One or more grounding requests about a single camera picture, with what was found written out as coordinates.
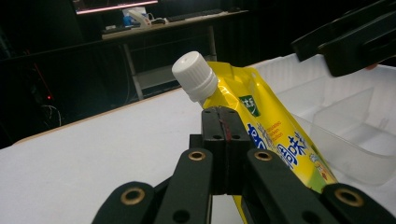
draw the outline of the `yellow pouch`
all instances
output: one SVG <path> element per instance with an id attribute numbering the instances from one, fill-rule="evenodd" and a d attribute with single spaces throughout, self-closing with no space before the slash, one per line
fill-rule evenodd
<path id="1" fill-rule="evenodd" d="M 193 101 L 200 101 L 203 108 L 226 106 L 237 111 L 256 147 L 277 153 L 299 179 L 312 190 L 321 193 L 327 184 L 337 182 L 312 140 L 255 68 L 233 67 L 228 63 L 218 62 L 208 62 L 211 69 L 205 68 L 207 65 L 198 62 L 198 60 L 203 60 L 202 56 L 195 54 L 193 57 L 186 54 L 188 57 L 181 57 L 175 64 L 190 63 L 187 64 L 188 66 L 184 65 L 186 69 L 189 68 L 192 71 L 191 74 L 195 75 L 213 73 L 215 74 L 213 76 L 217 77 L 217 83 L 213 81 L 212 75 L 207 77 L 203 75 L 202 80 L 196 82 L 199 84 L 197 89 L 205 89 L 212 85 L 214 92 L 205 90 L 205 94 L 197 97 L 198 90 L 192 86 L 186 87 L 191 83 L 177 75 L 184 67 L 175 70 L 173 68 L 175 77 Z M 246 223 L 241 209 L 241 197 L 233 197 Z"/>

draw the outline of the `monitor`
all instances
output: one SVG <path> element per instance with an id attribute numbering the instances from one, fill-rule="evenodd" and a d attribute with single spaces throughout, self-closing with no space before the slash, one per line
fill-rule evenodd
<path id="1" fill-rule="evenodd" d="M 158 0 L 72 0 L 78 15 L 126 7 L 143 7 L 156 4 Z"/>

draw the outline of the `dark background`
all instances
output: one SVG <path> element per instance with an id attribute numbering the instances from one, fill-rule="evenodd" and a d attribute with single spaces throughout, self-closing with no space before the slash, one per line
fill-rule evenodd
<path id="1" fill-rule="evenodd" d="M 214 26 L 218 61 L 234 66 L 291 54 L 290 43 L 296 38 L 370 3 L 359 0 L 160 1 L 146 7 L 156 18 L 213 8 L 250 10 L 249 16 Z M 71 0 L 2 2 L 0 35 L 9 48 L 0 52 L 0 148 L 58 127 L 60 122 L 65 125 L 137 100 L 122 57 L 121 42 L 101 41 L 101 31 L 107 25 L 121 23 L 119 10 L 77 16 Z M 164 40 L 171 44 L 156 44 Z M 199 27 L 122 41 L 134 50 L 137 72 L 172 64 L 190 50 L 209 51 L 205 29 Z M 156 92 L 161 90 L 144 93 L 150 97 Z"/>

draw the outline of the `table leg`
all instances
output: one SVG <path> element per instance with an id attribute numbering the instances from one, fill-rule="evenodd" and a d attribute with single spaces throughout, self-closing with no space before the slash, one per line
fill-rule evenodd
<path id="1" fill-rule="evenodd" d="M 143 100 L 143 92 L 142 88 L 140 87 L 139 80 L 137 79 L 137 73 L 134 70 L 134 62 L 132 61 L 131 51 L 129 51 L 128 44 L 123 44 L 122 46 L 125 52 L 126 60 L 128 62 L 129 70 L 131 72 L 132 80 L 134 81 L 134 88 L 136 89 L 137 97 L 139 100 Z"/>
<path id="2" fill-rule="evenodd" d="M 208 26 L 207 32 L 209 33 L 210 59 L 213 62 L 216 62 L 218 60 L 218 55 L 216 54 L 215 32 L 213 31 L 213 26 Z"/>

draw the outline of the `white table surface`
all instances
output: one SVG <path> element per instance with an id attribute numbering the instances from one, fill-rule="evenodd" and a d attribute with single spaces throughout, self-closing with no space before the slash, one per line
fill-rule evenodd
<path id="1" fill-rule="evenodd" d="M 118 186 L 171 176 L 202 108 L 178 89 L 0 150 L 0 223 L 91 223 Z M 360 186 L 396 214 L 396 178 Z M 215 196 L 212 223 L 242 223 L 230 196 Z"/>

